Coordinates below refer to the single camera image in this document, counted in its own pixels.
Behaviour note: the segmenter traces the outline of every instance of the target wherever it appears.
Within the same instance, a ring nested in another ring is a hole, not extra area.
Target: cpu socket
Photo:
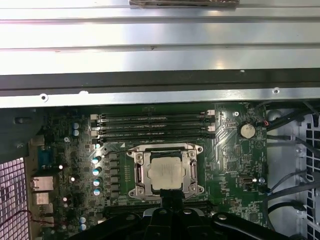
[[[131,198],[142,201],[160,200],[160,189],[182,190],[185,198],[205,191],[198,185],[197,155],[203,152],[191,143],[146,144],[130,149],[134,159],[135,188]]]

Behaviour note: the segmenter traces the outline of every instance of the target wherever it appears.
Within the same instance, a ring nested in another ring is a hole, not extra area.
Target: motherboard
[[[249,102],[48,108],[32,190],[45,240],[63,240],[123,212],[185,207],[265,225],[266,111]]]

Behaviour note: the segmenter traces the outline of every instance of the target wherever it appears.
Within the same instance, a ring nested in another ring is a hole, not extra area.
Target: perforated metal panel
[[[24,159],[19,158],[0,164],[0,239],[28,240],[26,212],[13,217],[20,210],[27,210],[26,176]]]
[[[309,121],[306,124],[306,142],[317,149],[320,149],[320,126],[319,118],[315,114],[307,118]],[[312,172],[320,173],[320,159],[317,158],[310,150],[306,150],[306,169],[307,178],[313,180]],[[319,227],[319,211],[320,211],[320,196],[317,189],[308,191],[307,199],[307,239],[320,240]]]

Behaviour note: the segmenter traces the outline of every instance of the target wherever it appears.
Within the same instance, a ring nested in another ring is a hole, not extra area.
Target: green circuit board
[[[203,147],[203,152],[197,156],[197,180],[205,190],[189,198],[186,204],[193,204],[204,212],[234,213],[264,225],[261,212],[264,195],[258,191],[267,182],[268,174],[267,131],[261,124],[266,114],[263,107],[254,109],[248,102],[228,102],[55,108],[48,112],[47,125],[43,129],[45,145],[38,151],[39,171],[46,168],[44,165],[48,168],[65,166],[54,175],[56,188],[51,194],[54,221],[64,224],[59,224],[54,234],[49,231],[50,227],[43,227],[45,239],[67,239],[84,230],[84,224],[88,229],[108,218],[108,214],[112,217],[121,211],[134,212],[137,207],[137,211],[141,211],[160,203],[159,200],[141,201],[128,195],[135,188],[135,163],[126,151],[150,144],[150,140],[140,139],[140,135],[137,135],[138,140],[123,135],[124,140],[115,138],[112,141],[106,137],[104,143],[93,143],[91,116],[118,116],[118,119],[126,120],[126,116],[145,113],[170,116],[212,110],[214,135],[201,137],[192,131],[175,129],[174,135],[157,138],[156,143],[191,143]],[[259,123],[254,126],[252,138],[239,135],[239,126],[243,123]],[[40,159],[45,153],[50,157],[43,162]],[[92,159],[97,155],[103,157],[93,164]],[[99,169],[98,176],[93,175],[94,169]],[[97,187],[93,185],[97,177],[101,180],[98,195]],[[253,182],[244,183],[247,178]],[[66,204],[62,200],[65,196],[72,196],[72,202]],[[40,214],[47,214],[45,206],[39,206],[39,210]],[[79,221],[81,217],[85,218],[85,223]]]

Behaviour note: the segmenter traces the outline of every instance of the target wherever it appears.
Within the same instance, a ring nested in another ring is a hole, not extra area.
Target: aluminum panel
[[[0,75],[317,68],[319,12],[314,0],[237,9],[4,1]]]

